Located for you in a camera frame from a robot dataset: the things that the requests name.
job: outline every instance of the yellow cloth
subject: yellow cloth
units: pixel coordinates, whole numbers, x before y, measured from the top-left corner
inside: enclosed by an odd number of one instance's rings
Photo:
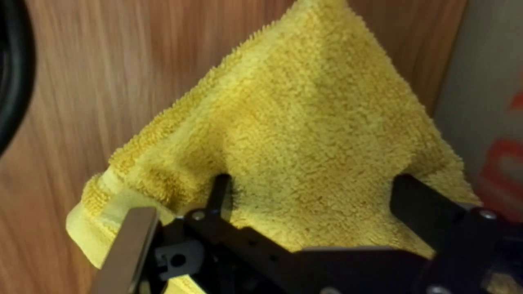
[[[475,201],[460,160],[344,0],[297,0],[225,58],[86,183],[67,232],[99,268],[129,208],[156,206],[168,223],[202,208],[223,172],[232,224],[289,250],[390,245],[428,257],[389,213],[398,174]]]

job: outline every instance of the black metal bracket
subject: black metal bracket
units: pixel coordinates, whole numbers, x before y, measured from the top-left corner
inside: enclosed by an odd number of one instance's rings
[[[465,211],[411,177],[393,183],[390,209],[436,249],[431,260],[402,250],[287,252],[263,234],[222,219],[228,193],[230,178],[220,175],[204,209],[158,227],[143,249],[148,254],[140,283],[134,285],[161,293],[170,278],[189,275],[210,294],[469,294],[485,293],[492,272],[521,283],[521,226],[483,208]]]

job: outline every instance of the yellow towel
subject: yellow towel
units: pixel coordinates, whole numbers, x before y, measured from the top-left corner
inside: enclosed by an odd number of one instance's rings
[[[156,206],[168,223],[202,208],[223,172],[232,224],[289,250],[431,255],[389,213],[398,174],[475,203],[460,160],[344,0],[297,0],[237,48],[86,183],[67,232],[99,268],[129,208]]]

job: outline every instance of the black object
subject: black object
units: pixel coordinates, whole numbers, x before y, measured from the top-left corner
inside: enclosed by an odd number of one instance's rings
[[[34,41],[24,2],[0,0],[0,154],[27,110],[34,64]]]
[[[142,268],[130,268],[137,281],[134,293],[161,293],[170,278],[189,275],[205,293],[398,293],[398,294],[469,294],[485,293],[490,273],[506,273],[521,280],[523,229],[508,224],[492,211],[464,211],[411,177],[393,183],[392,213],[436,247],[431,260],[403,250],[318,250],[290,254],[253,229],[235,229],[220,218],[220,206],[230,192],[230,178],[215,178],[207,208],[186,214],[166,227],[156,226],[150,244],[142,245]],[[132,229],[124,223],[121,231]],[[116,242],[112,254],[132,241]],[[94,293],[114,293],[104,270]]]

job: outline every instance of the wooden panel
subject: wooden panel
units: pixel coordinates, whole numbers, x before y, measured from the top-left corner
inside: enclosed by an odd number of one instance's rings
[[[454,46],[465,0],[349,0],[428,113]]]
[[[431,105],[462,2],[351,4]],[[0,162],[0,293],[85,293],[93,270],[63,231],[83,183],[290,2],[27,4],[37,35],[37,87],[29,116]]]

